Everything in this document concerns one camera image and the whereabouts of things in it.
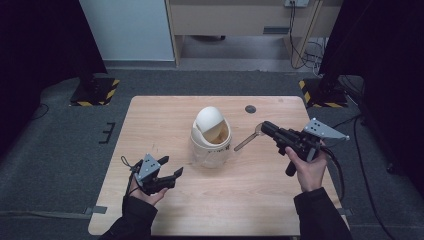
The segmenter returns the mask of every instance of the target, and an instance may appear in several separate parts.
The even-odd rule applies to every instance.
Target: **metal bracket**
[[[321,139],[333,138],[333,139],[341,139],[341,140],[349,140],[350,137],[348,135],[344,135],[337,130],[325,125],[324,123],[318,121],[316,118],[312,118],[312,120],[306,124],[303,131],[317,136]]]
[[[160,169],[161,165],[149,153],[143,159],[143,164],[138,173],[134,173],[135,179],[140,186],[143,186],[143,181],[148,181],[149,177]]]

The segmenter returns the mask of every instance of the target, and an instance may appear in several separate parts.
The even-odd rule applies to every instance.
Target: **gray floor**
[[[316,43],[311,43],[308,52],[319,56],[322,49]],[[112,137],[110,146],[98,145],[97,140],[104,140],[102,131],[108,126],[93,121],[93,118],[102,118],[104,122],[117,122],[116,131],[119,132],[125,117],[123,113],[125,107],[122,106],[128,105],[134,93],[277,95],[290,92],[301,95],[297,81],[306,76],[313,77],[314,70],[316,73],[316,69],[312,68],[314,59],[310,59],[308,67],[293,69],[286,47],[279,37],[227,36],[224,41],[218,41],[217,37],[187,37],[181,64],[178,67],[164,68],[150,65],[139,66],[138,70],[130,71],[110,69],[111,75],[125,82],[118,86],[112,104],[105,108],[69,108],[67,105],[70,97],[68,95],[71,93],[69,89],[75,89],[78,82],[72,79],[64,81],[43,93],[43,102],[50,106],[49,114],[29,125],[19,140],[21,144],[18,144],[0,165],[2,191],[0,211],[16,210],[18,206],[22,208],[20,210],[60,209],[65,212],[81,212],[82,207],[95,204],[98,193],[93,192],[93,189],[101,187],[117,135]],[[161,71],[159,74],[143,70],[171,71]],[[232,75],[234,79],[228,79],[225,73],[227,71],[238,73]],[[201,86],[197,81],[203,80],[204,72],[208,74],[208,81],[217,80],[212,83],[214,86],[212,90],[196,88]],[[261,74],[263,72],[270,75],[263,76]],[[275,87],[258,85],[260,77],[264,77],[264,84],[272,84]],[[178,80],[183,85],[169,83],[172,79]],[[360,85],[360,78],[352,79],[353,84]],[[143,85],[140,86],[137,81],[141,81]],[[231,87],[220,86],[223,81],[227,81]],[[243,91],[237,90],[237,86],[242,84],[246,84],[249,88]],[[323,119],[330,126],[358,113],[352,101],[349,101],[349,108],[308,109],[310,117]],[[338,130],[354,136],[353,123],[342,125]],[[87,145],[77,146],[75,139]],[[381,220],[396,239],[424,239],[422,198],[405,176],[391,175],[385,171],[387,162],[384,155],[379,151],[374,137],[360,124],[358,124],[358,140],[362,148],[371,194]],[[346,196],[343,206],[354,211],[354,215],[348,218],[354,239],[389,239],[373,214],[354,142],[337,145],[334,152],[345,169]],[[75,158],[78,158],[78,163],[84,165],[75,165],[77,162]],[[98,159],[104,159],[104,162],[100,163]],[[331,166],[330,170],[336,188],[339,189],[337,176]],[[101,174],[93,176],[91,174],[93,171]],[[20,172],[44,172],[44,175],[20,176]],[[74,178],[81,178],[83,181],[76,183],[66,181]],[[42,192],[37,194],[32,189],[42,189]],[[78,196],[78,199],[73,199],[73,195]],[[87,226],[86,220],[0,218],[0,239],[94,239],[87,236]]]

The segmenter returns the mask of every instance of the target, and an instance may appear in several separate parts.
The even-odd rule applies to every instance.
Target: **black stand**
[[[71,106],[107,105],[119,83],[115,78],[81,80],[70,101]]]
[[[322,90],[321,85],[325,83],[320,78],[303,79],[300,86],[305,95],[308,107],[346,107],[347,100],[338,82],[327,90]]]
[[[92,106],[108,104],[119,80],[114,78],[96,78],[90,68],[89,61],[85,58],[82,50],[75,44],[75,37],[69,32],[68,28],[71,27],[69,23],[67,25],[62,21],[61,15],[50,5],[40,3],[40,7],[54,24],[57,30],[57,37],[63,48],[63,54],[80,79],[80,84],[70,99],[70,105]]]

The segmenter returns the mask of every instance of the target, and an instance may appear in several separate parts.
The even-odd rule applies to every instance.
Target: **yellow black hazard tape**
[[[115,94],[116,88],[118,87],[119,80],[118,79],[107,79],[112,81],[104,81],[103,84],[106,86],[102,86],[105,88],[104,97],[101,99],[91,100],[90,97],[82,98],[76,101],[71,101],[71,106],[99,106],[99,105],[108,105],[112,100],[113,95]]]
[[[300,81],[299,86],[302,89],[303,96],[305,97],[305,102],[308,107],[332,107],[332,108],[339,108],[339,107],[347,107],[347,103],[337,103],[337,102],[319,102],[319,103],[313,103],[311,101],[311,94],[309,93],[308,89],[306,88],[305,81]]]

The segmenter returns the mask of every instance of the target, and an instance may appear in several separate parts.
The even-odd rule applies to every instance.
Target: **white wall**
[[[80,0],[103,60],[174,61],[164,0]]]

